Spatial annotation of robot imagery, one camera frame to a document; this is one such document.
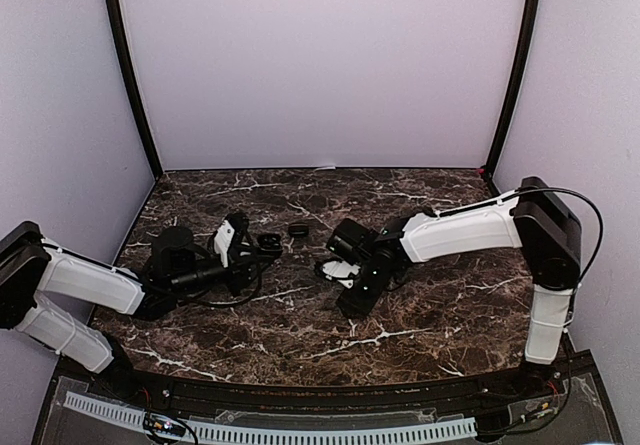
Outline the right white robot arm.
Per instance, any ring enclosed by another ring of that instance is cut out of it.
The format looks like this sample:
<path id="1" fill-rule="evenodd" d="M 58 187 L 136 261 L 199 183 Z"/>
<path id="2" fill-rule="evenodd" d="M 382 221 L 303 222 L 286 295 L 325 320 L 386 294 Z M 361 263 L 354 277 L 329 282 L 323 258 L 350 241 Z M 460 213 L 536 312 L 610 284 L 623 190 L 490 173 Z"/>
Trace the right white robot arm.
<path id="1" fill-rule="evenodd" d="M 527 363 L 511 375 L 510 389 L 530 399 L 549 381 L 546 365 L 558 355 L 573 320 L 575 296 L 603 242 L 598 238 L 591 255 L 583 255 L 583 227 L 565 197 L 583 202 L 597 225 L 604 225 L 601 211 L 588 197 L 530 176 L 493 198 L 401 216 L 379 230 L 346 218 L 326 243 L 332 258 L 317 263 L 315 273 L 342 285 L 338 309 L 348 319 L 360 319 L 414 265 L 454 255 L 518 251 L 532 279 L 533 299 L 524 346 Z"/>

